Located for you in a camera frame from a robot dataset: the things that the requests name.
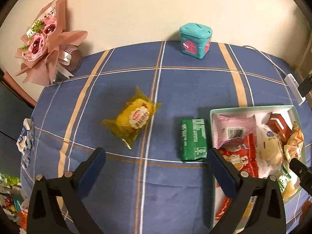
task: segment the yellow snack package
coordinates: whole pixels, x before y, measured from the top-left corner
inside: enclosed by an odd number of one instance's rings
[[[135,95],[127,101],[117,118],[102,120],[102,124],[114,135],[120,137],[131,149],[140,130],[147,125],[160,105],[160,103],[153,103],[136,86]]]

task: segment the table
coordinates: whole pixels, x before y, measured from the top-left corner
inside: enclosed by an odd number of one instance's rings
[[[268,57],[292,73],[285,61]],[[100,122],[118,115],[135,85],[163,105],[128,150]],[[34,151],[21,170],[23,189],[30,195],[36,175],[61,176],[103,147],[106,164],[83,203],[104,233],[207,234],[213,176],[203,162],[180,161],[180,121],[209,122],[211,109],[259,105],[296,107],[310,166],[311,110],[306,102],[297,105],[276,68],[255,50],[211,43],[198,60],[182,54],[178,41],[165,41],[87,56],[74,78],[46,87],[40,96],[32,114]],[[288,230],[298,224],[308,198],[302,191],[285,206]]]

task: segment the red snack package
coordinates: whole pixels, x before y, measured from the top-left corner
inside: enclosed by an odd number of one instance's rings
[[[274,133],[280,136],[283,143],[287,143],[289,137],[291,136],[291,129],[281,114],[272,113],[266,125],[268,125]]]
[[[231,152],[224,148],[220,148],[219,153],[224,157],[225,160],[231,162],[238,171],[246,171],[252,177],[258,178],[258,165],[255,160],[256,150],[253,133],[250,133],[245,138],[243,143],[239,145],[234,152]],[[251,197],[249,204],[246,208],[246,211],[243,215],[243,218],[250,215],[254,202],[255,198]],[[215,220],[221,219],[230,203],[231,203],[230,198],[224,199],[222,206],[220,207],[220,209],[216,214]]]

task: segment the pink snack package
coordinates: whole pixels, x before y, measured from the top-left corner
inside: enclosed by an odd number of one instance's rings
[[[254,134],[257,145],[257,131],[255,116],[240,119],[229,118],[219,114],[213,114],[213,145],[219,149],[224,144],[240,144],[247,135]]]

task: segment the pink door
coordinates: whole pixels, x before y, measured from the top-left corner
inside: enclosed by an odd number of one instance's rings
[[[205,47],[205,53],[208,52],[209,50],[209,47],[210,47],[210,43],[211,43],[211,40],[206,44],[206,47]]]
[[[197,46],[193,41],[186,41],[183,43],[183,46],[185,48],[185,51],[191,53],[191,54],[197,54]]]

